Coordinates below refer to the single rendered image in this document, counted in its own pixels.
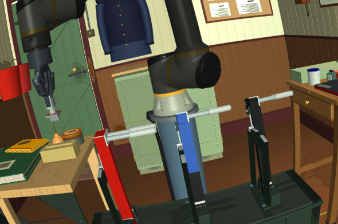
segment door frame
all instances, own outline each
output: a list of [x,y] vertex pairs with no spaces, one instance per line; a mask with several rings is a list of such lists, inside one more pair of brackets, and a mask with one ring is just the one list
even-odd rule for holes
[[[9,25],[10,25],[9,27],[10,27],[10,31],[11,31],[11,37],[12,37],[12,40],[13,40],[15,58],[21,60],[19,47],[18,47],[18,40],[17,40],[17,36],[16,36],[16,33],[15,33],[15,27],[14,27],[13,11],[12,11],[12,8],[11,8],[11,4],[13,2],[16,2],[16,1],[19,1],[19,0],[6,0],[6,6],[7,6],[8,18],[9,18]],[[97,108],[99,110],[99,116],[100,116],[100,119],[101,119],[101,123],[102,123],[103,128],[109,128],[108,120],[107,120],[105,112],[104,112],[101,94],[100,94],[100,91],[99,91],[99,85],[97,83],[97,79],[96,79],[96,76],[95,76],[95,69],[94,69],[94,66],[93,66],[93,58],[92,58],[92,53],[91,53],[91,47],[89,46],[89,40],[88,40],[88,37],[87,37],[87,30],[86,30],[84,15],[78,19],[78,23],[80,25],[80,33],[81,33],[81,37],[82,37],[82,44],[83,44],[83,47],[84,47],[84,54],[85,54],[85,57],[86,57],[88,73],[89,73],[89,76],[91,78],[92,88],[94,90],[94,97],[95,97]],[[36,133],[37,138],[42,138],[28,92],[23,94],[23,99],[26,100],[25,103],[26,103],[26,107],[27,107],[28,112],[29,112],[28,115],[31,118],[32,129]]]

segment dark green platform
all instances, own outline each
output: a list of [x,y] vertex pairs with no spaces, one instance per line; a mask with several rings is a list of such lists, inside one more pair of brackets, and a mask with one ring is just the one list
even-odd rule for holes
[[[293,170],[272,176],[281,204],[263,211],[249,184],[205,195],[212,224],[318,224],[321,198]],[[190,224],[185,201],[136,207],[138,224]],[[92,224],[115,224],[110,211],[95,213]]]

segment brown round container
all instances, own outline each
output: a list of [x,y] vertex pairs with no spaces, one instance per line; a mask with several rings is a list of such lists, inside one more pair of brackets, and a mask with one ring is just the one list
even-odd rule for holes
[[77,140],[78,145],[81,145],[81,144],[84,143],[84,138],[83,138],[83,135],[82,135],[81,128],[73,128],[73,129],[69,129],[69,130],[63,132],[62,138],[64,140]]

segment green door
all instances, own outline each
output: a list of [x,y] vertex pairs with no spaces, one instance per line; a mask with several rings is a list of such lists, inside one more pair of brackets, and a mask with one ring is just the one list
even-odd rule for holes
[[[18,21],[16,3],[12,4],[14,23]],[[27,54],[23,52],[19,26],[15,25],[20,57],[22,63],[27,63]],[[99,112],[88,75],[87,63],[82,45],[78,20],[68,21],[50,32],[52,38],[53,62],[49,68],[55,74],[54,98],[56,110],[61,110],[60,121],[55,122],[55,128],[61,135],[71,128],[81,128],[84,136],[94,135],[102,129]],[[84,74],[71,76],[72,69],[86,70]],[[30,70],[30,78],[34,78],[34,70]],[[44,99],[37,94],[35,87],[29,91],[30,101],[43,139],[54,137],[53,124],[46,115]]]

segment jacket sleeve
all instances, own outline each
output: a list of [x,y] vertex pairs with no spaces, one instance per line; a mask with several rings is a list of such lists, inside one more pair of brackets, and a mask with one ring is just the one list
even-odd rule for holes
[[112,48],[109,43],[107,30],[105,28],[104,16],[103,16],[103,4],[96,5],[96,18],[97,18],[97,28],[99,29],[99,35],[103,47],[104,54],[111,54]]
[[137,0],[137,1],[140,6],[144,30],[146,32],[146,45],[152,45],[154,43],[154,34],[152,32],[150,13],[146,0]]

